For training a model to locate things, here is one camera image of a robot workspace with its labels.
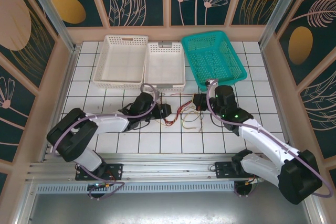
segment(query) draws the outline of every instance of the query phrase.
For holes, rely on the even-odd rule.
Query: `grid tile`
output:
[[[244,81],[233,85],[237,102],[268,131],[284,141],[262,57],[260,52],[256,52],[256,43],[253,44],[251,46],[249,43],[244,45],[242,42],[233,43],[248,74]],[[113,113],[134,102],[136,96],[140,94],[139,90],[100,89],[92,82],[101,45],[102,43],[98,45],[97,42],[85,42],[82,46],[62,118],[73,108],[81,108],[88,113]],[[199,93],[187,59],[185,64],[187,82],[183,93],[161,94],[163,103],[167,102],[172,106],[172,113],[176,113],[181,104],[190,101],[193,93]],[[186,111],[182,118],[185,118],[188,112]],[[170,115],[167,120],[173,120],[175,116],[175,114]],[[192,121],[197,116],[189,114],[186,120]],[[221,125],[221,122],[216,119],[214,122]],[[141,122],[138,128],[146,124]],[[195,129],[182,128],[180,115],[171,127],[165,126],[163,120],[152,120],[148,126],[136,131],[99,134],[98,139],[94,137],[91,140],[89,147],[98,153],[181,153],[182,151],[183,153],[236,153],[246,146],[253,147],[226,128],[215,126],[210,120],[208,111],[202,112],[202,119],[199,117],[193,122],[185,122],[184,126],[195,127]]]

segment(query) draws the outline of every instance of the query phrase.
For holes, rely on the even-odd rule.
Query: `green plastic basket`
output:
[[[208,79],[218,79],[219,85],[233,85],[246,79],[243,64],[224,32],[187,36],[182,45],[201,91],[206,91]]]

